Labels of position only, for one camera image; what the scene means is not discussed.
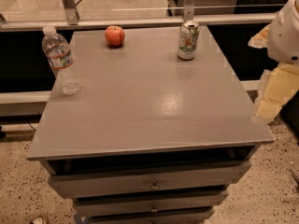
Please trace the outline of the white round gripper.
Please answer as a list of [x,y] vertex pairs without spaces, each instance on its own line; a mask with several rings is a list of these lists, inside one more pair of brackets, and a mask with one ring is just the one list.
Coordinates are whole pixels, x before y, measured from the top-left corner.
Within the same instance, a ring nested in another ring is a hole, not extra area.
[[254,121],[269,124],[299,91],[299,66],[288,64],[299,63],[298,0],[289,0],[248,45],[267,47],[268,56],[280,63],[273,71],[263,71],[254,102]]

